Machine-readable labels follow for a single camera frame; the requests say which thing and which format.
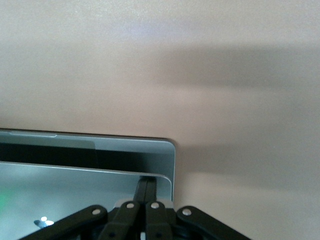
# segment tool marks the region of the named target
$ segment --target screw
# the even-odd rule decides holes
[[[159,207],[160,207],[160,205],[157,202],[154,202],[151,204],[151,208],[153,208],[153,209],[158,209]]]
[[[191,215],[191,210],[188,208],[185,208],[182,210],[182,214],[185,216],[190,216]]]
[[[98,209],[98,208],[92,211],[92,214],[93,214],[93,215],[98,215],[98,214],[100,214],[100,213],[101,213],[101,210]]]
[[[126,205],[126,208],[127,209],[133,209],[134,208],[134,204],[133,203],[128,203],[127,205]]]

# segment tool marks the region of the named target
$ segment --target metal bolt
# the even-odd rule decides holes
[[[190,216],[191,215],[191,210],[188,209],[188,208],[185,208],[182,210],[182,214],[185,215],[185,216]]]
[[[153,209],[158,209],[159,207],[160,207],[160,205],[157,202],[154,202],[151,204],[151,208],[153,208]]]
[[[98,208],[92,211],[92,214],[93,214],[93,215],[98,215],[98,214],[100,214],[100,213],[101,213],[101,210],[98,209]]]
[[[126,205],[126,208],[127,209],[133,209],[134,208],[134,204],[133,203],[128,203],[127,205]]]

